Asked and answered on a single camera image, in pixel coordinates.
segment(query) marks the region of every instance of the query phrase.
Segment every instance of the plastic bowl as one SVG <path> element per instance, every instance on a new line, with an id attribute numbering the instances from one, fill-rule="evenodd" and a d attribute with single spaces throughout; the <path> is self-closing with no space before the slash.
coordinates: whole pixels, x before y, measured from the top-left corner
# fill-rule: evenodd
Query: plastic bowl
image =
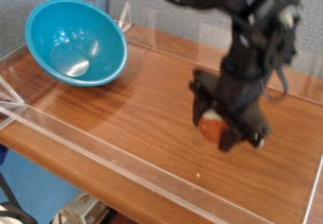
<path id="1" fill-rule="evenodd" d="M 69 84 L 103 85 L 126 68 L 126 35 L 109 14 L 82 0 L 51 0 L 38 6 L 26 38 L 42 68 Z"/>

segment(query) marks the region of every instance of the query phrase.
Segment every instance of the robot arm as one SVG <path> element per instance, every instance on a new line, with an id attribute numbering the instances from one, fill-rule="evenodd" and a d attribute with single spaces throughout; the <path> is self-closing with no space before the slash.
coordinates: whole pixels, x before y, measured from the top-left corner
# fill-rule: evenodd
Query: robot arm
<path id="1" fill-rule="evenodd" d="M 222 133 L 219 148 L 225 151 L 247 140 L 259 147 L 270 133 L 259 107 L 261 95 L 277 71 L 289 83 L 283 66 L 297 53 L 295 30 L 301 20 L 301 0 L 167 0 L 195 9 L 219 9 L 233 19 L 233 45 L 221 64 L 221 77 L 195 71 L 191 89 L 195 93 L 194 121 L 214 110 L 230 126 Z"/>

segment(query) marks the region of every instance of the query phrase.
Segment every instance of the orange object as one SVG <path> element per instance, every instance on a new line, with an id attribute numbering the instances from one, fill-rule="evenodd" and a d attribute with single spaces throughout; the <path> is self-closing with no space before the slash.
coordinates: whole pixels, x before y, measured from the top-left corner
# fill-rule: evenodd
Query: orange object
<path id="1" fill-rule="evenodd" d="M 209 110 L 201 117 L 198 128 L 209 141 L 219 143 L 221 136 L 229 126 L 218 113 Z"/>

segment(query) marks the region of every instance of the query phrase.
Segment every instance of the clear acrylic enclosure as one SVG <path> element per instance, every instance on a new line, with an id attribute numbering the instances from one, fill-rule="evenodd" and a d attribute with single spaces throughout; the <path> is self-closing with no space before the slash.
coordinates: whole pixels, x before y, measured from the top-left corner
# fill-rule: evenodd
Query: clear acrylic enclosure
<path id="1" fill-rule="evenodd" d="M 0 64 L 10 100 L 0 113 L 211 223 L 323 221 L 323 80 L 289 70 L 285 101 L 262 99 L 273 125 L 265 148 L 243 143 L 223 153 L 194 126 L 189 82 L 197 67 L 218 72 L 225 51 L 157 29 L 171 20 L 165 11 L 127 5 L 121 14 L 130 52 L 122 76 L 101 87 L 69 86 L 22 48 Z M 279 87 L 274 78 L 270 91 Z"/>

